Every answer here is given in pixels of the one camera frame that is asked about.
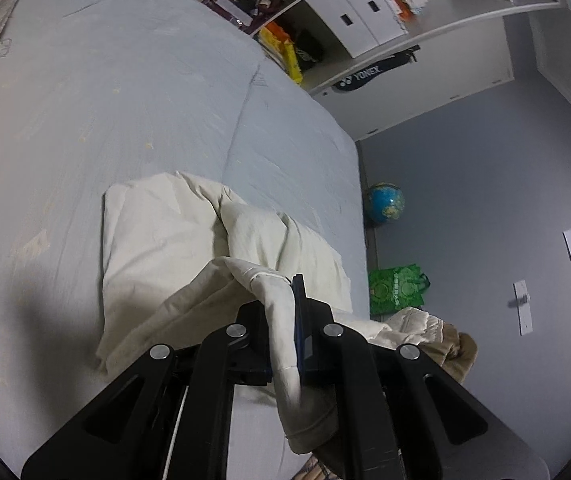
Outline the cream puffer jacket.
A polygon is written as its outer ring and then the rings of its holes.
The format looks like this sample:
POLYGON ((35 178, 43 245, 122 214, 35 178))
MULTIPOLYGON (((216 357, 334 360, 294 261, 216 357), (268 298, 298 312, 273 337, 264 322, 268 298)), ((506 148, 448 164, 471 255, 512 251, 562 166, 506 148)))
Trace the cream puffer jacket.
POLYGON ((456 380, 477 357, 474 339, 408 307, 385 321, 356 318, 341 256, 317 232, 283 212, 247 204, 231 188, 192 174, 157 174, 111 186, 103 203, 104 374, 124 372, 155 344, 200 344, 235 321, 243 304, 264 304, 274 398, 294 453, 335 433, 336 410, 297 371, 291 281, 331 307, 337 322, 394 349, 416 344, 456 380))

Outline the yellow orange folded clothes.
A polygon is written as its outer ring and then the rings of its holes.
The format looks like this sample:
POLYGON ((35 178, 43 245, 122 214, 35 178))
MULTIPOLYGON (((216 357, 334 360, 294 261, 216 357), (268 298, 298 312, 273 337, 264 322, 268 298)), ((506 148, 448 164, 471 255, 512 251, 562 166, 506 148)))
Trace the yellow orange folded clothes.
POLYGON ((275 22, 268 23, 258 32, 258 41, 295 84, 302 84, 303 73, 296 57, 294 42, 281 26, 275 22))

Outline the green shopping bag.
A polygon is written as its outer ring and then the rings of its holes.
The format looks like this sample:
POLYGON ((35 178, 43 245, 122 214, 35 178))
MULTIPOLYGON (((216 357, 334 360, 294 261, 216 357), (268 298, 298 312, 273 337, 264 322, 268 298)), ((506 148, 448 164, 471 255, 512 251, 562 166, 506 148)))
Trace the green shopping bag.
POLYGON ((408 307, 421 309, 431 282, 418 264, 373 270, 368 275, 370 313, 394 314, 408 307))

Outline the blue desk globe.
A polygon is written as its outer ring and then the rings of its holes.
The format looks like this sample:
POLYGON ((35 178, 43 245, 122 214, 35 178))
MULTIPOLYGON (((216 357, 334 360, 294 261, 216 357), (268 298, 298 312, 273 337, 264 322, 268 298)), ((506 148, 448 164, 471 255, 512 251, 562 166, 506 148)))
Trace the blue desk globe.
POLYGON ((378 183, 365 192, 366 215, 375 224, 397 220, 405 206, 405 195, 395 184, 378 183))

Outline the black Yonex racket bag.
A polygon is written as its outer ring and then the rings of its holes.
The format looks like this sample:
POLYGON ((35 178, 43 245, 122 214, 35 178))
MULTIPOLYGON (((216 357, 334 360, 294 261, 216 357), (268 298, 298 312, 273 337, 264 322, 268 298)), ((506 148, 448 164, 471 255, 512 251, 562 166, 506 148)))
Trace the black Yonex racket bag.
POLYGON ((368 65, 357 72, 352 73, 333 84, 332 89, 336 92, 352 92, 369 84, 371 80, 377 78, 391 70, 396 70, 398 67, 404 66, 409 63, 415 63, 415 52, 419 51, 421 47, 419 44, 409 47, 403 51, 399 51, 388 58, 381 58, 381 60, 368 65))

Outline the open wardrobe shelving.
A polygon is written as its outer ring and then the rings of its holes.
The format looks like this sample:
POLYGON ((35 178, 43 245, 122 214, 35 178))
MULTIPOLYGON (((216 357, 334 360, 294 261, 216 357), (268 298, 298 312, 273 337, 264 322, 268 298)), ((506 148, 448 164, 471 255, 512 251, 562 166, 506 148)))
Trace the open wardrobe shelving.
POLYGON ((560 0, 200 0, 258 42, 310 93, 378 58, 491 18, 560 0))

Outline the white wardrobe door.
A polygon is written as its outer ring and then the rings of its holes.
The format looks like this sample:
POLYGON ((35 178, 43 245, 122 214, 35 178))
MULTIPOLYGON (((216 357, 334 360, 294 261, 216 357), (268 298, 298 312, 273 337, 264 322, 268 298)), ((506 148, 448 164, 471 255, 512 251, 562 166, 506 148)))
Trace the white wardrobe door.
POLYGON ((502 18, 473 23, 420 42, 408 63, 341 92, 314 96, 355 141, 513 79, 502 18))

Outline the white drawer unit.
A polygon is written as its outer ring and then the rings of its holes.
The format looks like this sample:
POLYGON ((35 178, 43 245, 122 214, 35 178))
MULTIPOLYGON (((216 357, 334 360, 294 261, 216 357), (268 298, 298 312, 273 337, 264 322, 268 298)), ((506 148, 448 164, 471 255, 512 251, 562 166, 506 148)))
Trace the white drawer unit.
POLYGON ((352 58, 407 34, 394 0, 305 0, 352 58))

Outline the white wall bracket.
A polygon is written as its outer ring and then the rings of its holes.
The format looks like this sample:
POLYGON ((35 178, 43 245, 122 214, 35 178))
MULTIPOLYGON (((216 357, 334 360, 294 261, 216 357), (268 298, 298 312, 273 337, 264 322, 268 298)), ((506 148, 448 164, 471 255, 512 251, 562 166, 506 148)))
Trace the white wall bracket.
POLYGON ((531 311, 531 295, 528 292, 527 284, 524 280, 515 282, 513 285, 514 298, 510 306, 517 309, 517 322, 519 322, 519 333, 526 336, 533 332, 533 318, 531 311))

